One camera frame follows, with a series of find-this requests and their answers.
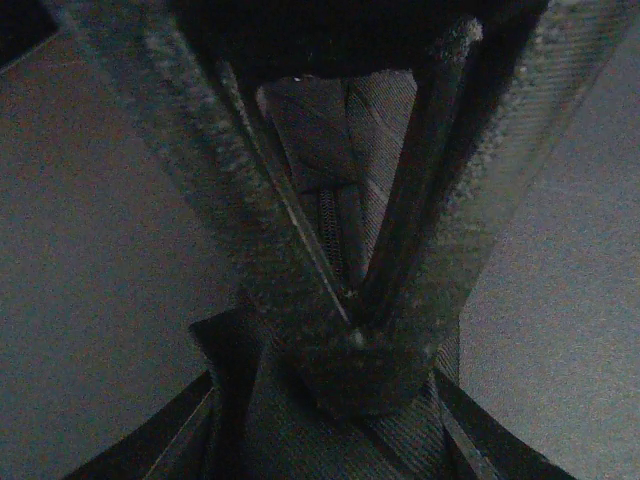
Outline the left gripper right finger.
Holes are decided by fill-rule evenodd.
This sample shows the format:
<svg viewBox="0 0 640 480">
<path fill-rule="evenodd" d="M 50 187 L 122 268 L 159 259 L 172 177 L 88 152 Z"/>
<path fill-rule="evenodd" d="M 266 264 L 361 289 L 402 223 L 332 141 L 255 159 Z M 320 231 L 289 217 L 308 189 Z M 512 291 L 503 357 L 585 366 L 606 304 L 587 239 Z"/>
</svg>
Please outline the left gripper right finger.
<svg viewBox="0 0 640 480">
<path fill-rule="evenodd" d="M 535 1 L 460 23 L 418 84 L 358 308 L 386 344 L 435 350 L 505 226 L 635 21 L 631 1 Z"/>
</svg>

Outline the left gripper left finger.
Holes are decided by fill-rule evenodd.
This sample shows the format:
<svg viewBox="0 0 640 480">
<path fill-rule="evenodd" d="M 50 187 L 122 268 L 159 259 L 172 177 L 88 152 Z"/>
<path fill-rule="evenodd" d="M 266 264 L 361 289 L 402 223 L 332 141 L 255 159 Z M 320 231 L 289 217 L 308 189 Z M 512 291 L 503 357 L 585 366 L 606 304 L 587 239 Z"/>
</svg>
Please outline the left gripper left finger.
<svg viewBox="0 0 640 480">
<path fill-rule="evenodd" d="M 161 2 L 68 1 L 61 18 L 228 250 L 266 330 L 287 349 L 348 344 L 337 279 L 235 84 L 196 56 Z"/>
</svg>

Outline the black necktie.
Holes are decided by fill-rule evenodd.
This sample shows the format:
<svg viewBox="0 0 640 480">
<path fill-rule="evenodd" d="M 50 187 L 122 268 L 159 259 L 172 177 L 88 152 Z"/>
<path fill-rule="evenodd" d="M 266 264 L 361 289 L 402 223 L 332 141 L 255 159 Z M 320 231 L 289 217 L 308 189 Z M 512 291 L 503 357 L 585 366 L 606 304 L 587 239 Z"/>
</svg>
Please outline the black necktie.
<svg viewBox="0 0 640 480">
<path fill-rule="evenodd" d="M 439 350 L 340 337 L 278 351 L 252 307 L 194 323 L 208 370 L 77 479 L 563 479 Z"/>
</svg>

